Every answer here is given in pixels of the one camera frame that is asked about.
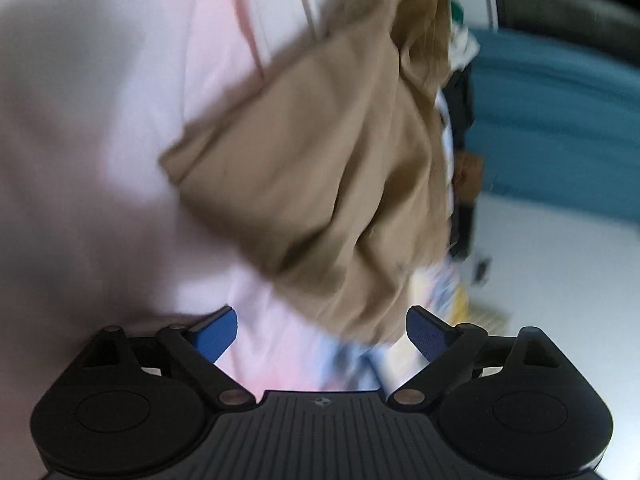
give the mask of bed sheet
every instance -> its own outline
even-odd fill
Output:
[[[258,396],[345,387],[336,363],[360,349],[277,298],[157,162],[315,41],[327,2],[0,0],[0,478],[44,473],[31,409],[110,324],[151,333],[228,303],[218,364]]]

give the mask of brown object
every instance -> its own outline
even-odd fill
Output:
[[[464,205],[473,205],[482,190],[482,157],[469,152],[456,153],[453,189],[456,199]]]
[[[444,257],[449,0],[345,0],[329,38],[162,156],[184,204],[307,318],[396,341],[418,266]]]

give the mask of khaki fabric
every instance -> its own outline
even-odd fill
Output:
[[[397,340],[412,271],[446,254],[449,29],[449,0],[345,0],[325,41],[162,156],[184,204],[342,338]]]

